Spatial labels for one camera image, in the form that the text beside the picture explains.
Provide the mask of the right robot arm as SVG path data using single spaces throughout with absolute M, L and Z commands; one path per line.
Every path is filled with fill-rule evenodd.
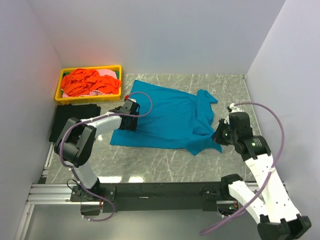
M 254 135 L 250 117 L 243 111 L 232 111 L 219 121 L 213 140 L 232 145 L 241 155 L 258 185 L 256 196 L 237 174 L 222 177 L 219 193 L 222 198 L 236 199 L 257 223 L 262 240 L 297 240 L 312 226 L 291 201 L 264 137 Z

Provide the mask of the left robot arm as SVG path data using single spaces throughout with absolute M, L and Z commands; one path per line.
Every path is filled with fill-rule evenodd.
M 65 123 L 54 144 L 54 152 L 62 156 L 62 165 L 72 171 L 77 184 L 83 187 L 82 195 L 88 201 L 94 201 L 100 195 L 100 180 L 89 161 L 96 138 L 118 129 L 135 131 L 139 110 L 140 105 L 129 98 L 122 106 L 98 117 L 71 117 Z

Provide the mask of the teal t shirt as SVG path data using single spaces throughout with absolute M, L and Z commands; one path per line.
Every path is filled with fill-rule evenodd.
M 135 131 L 115 130 L 110 144 L 125 147 L 186 149 L 196 156 L 203 150 L 222 147 L 212 140 L 218 101 L 207 90 L 196 94 L 135 80 L 131 89 L 140 105 Z

